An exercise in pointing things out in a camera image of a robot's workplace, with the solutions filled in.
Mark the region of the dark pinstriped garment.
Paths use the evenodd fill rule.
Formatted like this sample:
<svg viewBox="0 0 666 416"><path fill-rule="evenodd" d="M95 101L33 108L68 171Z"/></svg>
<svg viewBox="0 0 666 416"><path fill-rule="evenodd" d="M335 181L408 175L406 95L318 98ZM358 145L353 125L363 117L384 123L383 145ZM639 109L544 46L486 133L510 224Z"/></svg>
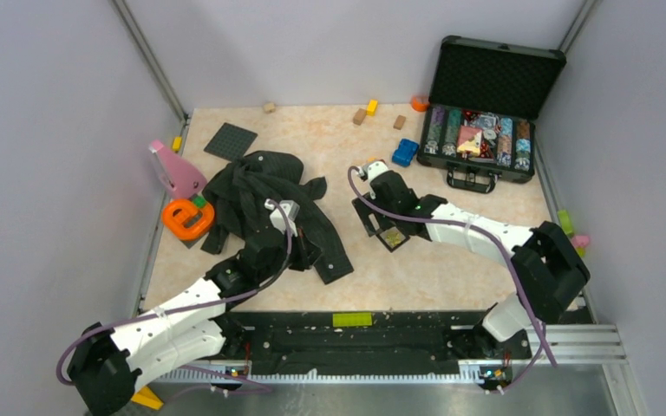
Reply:
<svg viewBox="0 0 666 416"><path fill-rule="evenodd" d="M317 201L327 192L326 178L303 181L304 163L291 153L256 151L228 163L205 185L201 195L214 209L214 224L201 249L218 255L230 235L246 240L272 226L283 202L297 207L280 216L281 231L303 236L321 251L313 262L325 284L351 274L354 266L335 226Z"/></svg>

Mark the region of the black square frame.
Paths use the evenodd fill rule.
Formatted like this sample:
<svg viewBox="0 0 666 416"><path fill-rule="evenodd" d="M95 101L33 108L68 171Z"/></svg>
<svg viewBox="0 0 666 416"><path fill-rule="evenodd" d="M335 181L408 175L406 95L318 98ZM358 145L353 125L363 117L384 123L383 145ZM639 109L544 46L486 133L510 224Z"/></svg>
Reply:
<svg viewBox="0 0 666 416"><path fill-rule="evenodd" d="M376 237L389 252L401 248L410 239L393 220L369 208L361 199L353 199L352 205L367 235Z"/></svg>

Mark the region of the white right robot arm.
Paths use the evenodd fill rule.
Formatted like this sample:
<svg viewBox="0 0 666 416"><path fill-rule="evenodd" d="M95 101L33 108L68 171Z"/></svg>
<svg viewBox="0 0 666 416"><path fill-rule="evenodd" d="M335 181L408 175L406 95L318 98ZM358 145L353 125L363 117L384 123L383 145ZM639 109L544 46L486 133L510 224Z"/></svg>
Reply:
<svg viewBox="0 0 666 416"><path fill-rule="evenodd" d="M590 281L591 274L561 227L503 223L471 213L446 199L418 197L402 176L381 161L349 168L351 184L369 186L352 204L370 236L390 250L412 237L451 244L493 260L512 276L515 291L491 307L473 334L476 350L496 357L509 338L540 323L555 324Z"/></svg>

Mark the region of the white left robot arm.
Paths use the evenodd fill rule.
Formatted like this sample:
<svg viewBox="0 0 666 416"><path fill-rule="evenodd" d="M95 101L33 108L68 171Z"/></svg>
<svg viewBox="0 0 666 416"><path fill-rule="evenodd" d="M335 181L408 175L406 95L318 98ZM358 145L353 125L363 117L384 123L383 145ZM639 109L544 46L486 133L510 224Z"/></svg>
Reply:
<svg viewBox="0 0 666 416"><path fill-rule="evenodd" d="M238 355L244 337L237 324L223 319L227 309L287 269L310 269L321 255L301 229L290 235L260 231L160 306L124 322L85 328L58 373L68 377L91 414L112 415L163 374L199 358Z"/></svg>

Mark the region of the blue toy brick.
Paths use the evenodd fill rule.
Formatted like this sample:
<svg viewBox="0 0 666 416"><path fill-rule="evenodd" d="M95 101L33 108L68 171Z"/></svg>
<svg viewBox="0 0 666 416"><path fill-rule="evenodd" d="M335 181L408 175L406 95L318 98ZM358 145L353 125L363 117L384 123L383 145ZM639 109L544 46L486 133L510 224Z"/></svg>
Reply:
<svg viewBox="0 0 666 416"><path fill-rule="evenodd" d="M398 166L409 167L419 147L417 142L402 138L391 156L391 161Z"/></svg>

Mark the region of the small wooden block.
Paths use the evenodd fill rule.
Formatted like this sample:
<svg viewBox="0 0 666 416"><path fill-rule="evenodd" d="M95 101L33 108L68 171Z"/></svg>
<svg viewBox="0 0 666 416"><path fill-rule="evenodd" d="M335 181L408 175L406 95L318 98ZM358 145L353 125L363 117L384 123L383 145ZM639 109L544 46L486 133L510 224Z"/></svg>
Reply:
<svg viewBox="0 0 666 416"><path fill-rule="evenodd" d="M403 127L404 127L404 125L405 125L405 123L406 123L406 121L407 121L407 118L406 118L404 115L398 115L398 116L395 118L395 122L394 122L394 124L393 124L393 128L396 129L396 130L402 130Z"/></svg>

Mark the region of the green flat brick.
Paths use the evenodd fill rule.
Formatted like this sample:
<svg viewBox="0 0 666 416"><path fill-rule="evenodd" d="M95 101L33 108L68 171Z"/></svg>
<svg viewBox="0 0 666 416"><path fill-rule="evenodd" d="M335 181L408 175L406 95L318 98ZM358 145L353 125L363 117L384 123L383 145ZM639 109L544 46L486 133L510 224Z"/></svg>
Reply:
<svg viewBox="0 0 666 416"><path fill-rule="evenodd" d="M371 312L343 312L332 315L334 328L360 328L370 327L374 323Z"/></svg>

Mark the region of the wooden block centre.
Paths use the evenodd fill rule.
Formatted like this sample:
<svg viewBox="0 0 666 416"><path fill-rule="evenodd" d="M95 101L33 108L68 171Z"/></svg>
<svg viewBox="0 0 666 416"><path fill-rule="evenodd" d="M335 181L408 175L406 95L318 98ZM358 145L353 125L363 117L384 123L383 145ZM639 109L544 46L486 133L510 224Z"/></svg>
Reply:
<svg viewBox="0 0 666 416"><path fill-rule="evenodd" d="M361 126L367 117L367 111L363 108L358 108L352 118L352 123L356 126Z"/></svg>

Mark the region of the yellow cube block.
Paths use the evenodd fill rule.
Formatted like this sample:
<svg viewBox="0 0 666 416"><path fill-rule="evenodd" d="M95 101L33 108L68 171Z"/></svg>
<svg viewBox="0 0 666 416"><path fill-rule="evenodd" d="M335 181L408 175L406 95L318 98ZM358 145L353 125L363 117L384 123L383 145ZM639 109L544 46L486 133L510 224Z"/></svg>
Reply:
<svg viewBox="0 0 666 416"><path fill-rule="evenodd" d="M378 100L370 100L365 108L365 113L368 117L373 117L378 108Z"/></svg>

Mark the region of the orange curved toy track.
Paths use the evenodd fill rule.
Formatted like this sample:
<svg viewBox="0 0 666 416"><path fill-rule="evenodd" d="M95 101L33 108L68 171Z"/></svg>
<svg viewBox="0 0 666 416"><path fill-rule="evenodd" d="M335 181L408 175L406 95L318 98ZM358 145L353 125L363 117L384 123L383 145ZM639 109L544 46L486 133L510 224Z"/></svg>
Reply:
<svg viewBox="0 0 666 416"><path fill-rule="evenodd" d="M175 199L163 209L161 222L180 241L191 242L212 228L215 210L200 197Z"/></svg>

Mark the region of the grey square baseplate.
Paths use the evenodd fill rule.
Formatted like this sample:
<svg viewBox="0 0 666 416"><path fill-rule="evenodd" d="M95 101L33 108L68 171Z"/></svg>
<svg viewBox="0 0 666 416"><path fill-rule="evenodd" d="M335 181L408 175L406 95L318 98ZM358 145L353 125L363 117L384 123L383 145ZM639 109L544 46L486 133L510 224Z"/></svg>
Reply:
<svg viewBox="0 0 666 416"><path fill-rule="evenodd" d="M233 162L245 156L258 134L225 122L205 145L204 152Z"/></svg>

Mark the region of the pink toy ramp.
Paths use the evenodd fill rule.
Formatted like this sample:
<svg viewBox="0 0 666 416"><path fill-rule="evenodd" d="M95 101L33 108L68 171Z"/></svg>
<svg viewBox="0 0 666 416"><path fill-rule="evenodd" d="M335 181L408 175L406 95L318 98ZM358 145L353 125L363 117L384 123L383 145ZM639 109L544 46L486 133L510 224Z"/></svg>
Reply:
<svg viewBox="0 0 666 416"><path fill-rule="evenodd" d="M196 166L158 140L148 150L153 169L171 198L190 198L202 192L207 179Z"/></svg>

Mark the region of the wooden block far left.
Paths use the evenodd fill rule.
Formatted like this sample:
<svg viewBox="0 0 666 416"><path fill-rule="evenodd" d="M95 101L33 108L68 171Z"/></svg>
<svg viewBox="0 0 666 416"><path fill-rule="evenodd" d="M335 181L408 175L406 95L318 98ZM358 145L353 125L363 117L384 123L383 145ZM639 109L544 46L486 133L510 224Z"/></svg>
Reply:
<svg viewBox="0 0 666 416"><path fill-rule="evenodd" d="M276 111L277 106L274 102L266 102L263 105L263 110L266 114L272 114Z"/></svg>

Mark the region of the pink and green toy pile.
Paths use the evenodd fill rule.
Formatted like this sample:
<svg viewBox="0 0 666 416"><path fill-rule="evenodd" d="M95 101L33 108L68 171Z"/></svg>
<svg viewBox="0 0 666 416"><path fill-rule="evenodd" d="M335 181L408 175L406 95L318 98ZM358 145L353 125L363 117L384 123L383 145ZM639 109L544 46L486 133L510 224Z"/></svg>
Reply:
<svg viewBox="0 0 666 416"><path fill-rule="evenodd" d="M558 224L563 233L570 240L573 248L578 253L579 257L584 257L587 247L591 243L591 238L587 235L578 234L572 224L571 216L565 209L557 211Z"/></svg>

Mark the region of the yellow wedge block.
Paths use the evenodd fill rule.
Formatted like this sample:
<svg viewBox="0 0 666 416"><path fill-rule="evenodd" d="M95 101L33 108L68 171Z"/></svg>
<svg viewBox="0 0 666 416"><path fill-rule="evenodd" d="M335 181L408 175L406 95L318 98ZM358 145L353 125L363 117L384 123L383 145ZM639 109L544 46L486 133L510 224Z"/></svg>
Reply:
<svg viewBox="0 0 666 416"><path fill-rule="evenodd" d="M159 411L164 406L164 401L161 400L149 387L142 387L131 398L131 402Z"/></svg>

